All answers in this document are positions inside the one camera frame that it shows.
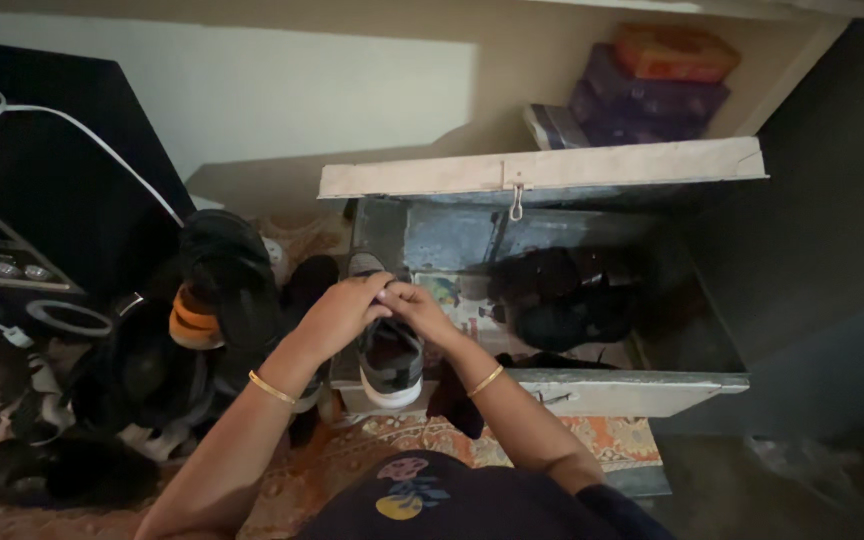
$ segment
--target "black speaker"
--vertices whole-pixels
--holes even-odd
[[[195,212],[116,62],[0,46],[0,92],[10,105],[75,118],[180,218]],[[48,299],[107,311],[174,258],[179,230],[152,193],[66,119],[0,116],[0,303],[14,298],[24,311]]]

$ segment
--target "charging cable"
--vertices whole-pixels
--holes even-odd
[[[146,190],[148,190],[149,193],[151,193],[151,196],[154,197],[155,200],[158,201],[158,203],[160,205],[162,205],[162,208],[165,209],[165,212],[169,213],[169,215],[172,216],[172,219],[174,219],[175,223],[178,224],[178,227],[185,227],[186,226],[186,224],[183,222],[182,218],[179,217],[178,214],[176,214],[176,211],[172,208],[172,206],[169,204],[169,202],[166,202],[165,199],[162,198],[162,195],[159,193],[159,191],[157,191],[154,187],[152,187],[149,184],[149,182],[145,180],[145,178],[142,178],[141,176],[139,176],[138,172],[136,172],[135,169],[133,169],[131,166],[129,166],[129,164],[126,163],[126,160],[123,159],[121,155],[116,153],[113,150],[113,148],[111,146],[109,146],[109,144],[106,143],[106,141],[103,141],[99,135],[95,134],[95,132],[92,129],[89,129],[82,122],[76,120],[75,118],[69,116],[68,114],[66,114],[60,110],[55,110],[54,108],[49,108],[46,106],[38,106],[38,105],[34,105],[34,104],[8,104],[5,96],[2,94],[2,92],[0,92],[0,117],[4,113],[23,113],[23,112],[51,113],[53,115],[56,115],[58,117],[61,117],[65,120],[67,120],[73,126],[80,129],[83,133],[88,135],[92,141],[95,141],[95,143],[98,144],[102,148],[102,150],[104,150],[106,153],[108,153],[110,156],[112,156],[114,158],[114,160],[119,163],[120,166],[123,166],[126,169],[126,171],[128,171],[133,177],[135,177],[135,179],[138,180],[139,184],[141,184]]]
[[[2,336],[4,336],[8,343],[18,347],[19,349],[28,349],[35,345],[35,342],[28,335],[22,331],[22,328],[18,326],[7,327],[6,325],[0,325],[0,332]]]

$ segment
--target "dark wall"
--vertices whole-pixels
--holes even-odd
[[[864,20],[759,136],[771,181],[687,224],[751,390],[655,421],[659,432],[864,425]]]

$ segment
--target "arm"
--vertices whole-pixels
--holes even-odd
[[[426,289],[392,283],[378,299],[426,341],[445,350],[466,391],[498,368],[494,358],[452,324]],[[472,400],[516,467],[546,473],[572,494],[605,484],[595,456],[509,374],[499,374]]]
[[[259,378],[289,396],[302,394],[323,362],[376,318],[392,315],[383,305],[371,305],[392,279],[383,272],[331,287],[262,364]],[[193,533],[234,537],[256,503],[259,481],[291,413],[291,404],[250,383],[152,506],[136,540]]]

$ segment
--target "beige wall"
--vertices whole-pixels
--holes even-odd
[[[315,208],[327,164],[534,149],[620,21],[682,22],[745,60],[711,137],[734,135],[812,27],[512,0],[40,0],[0,43],[118,61],[194,194],[246,215]],[[29,4],[0,0],[2,11]]]

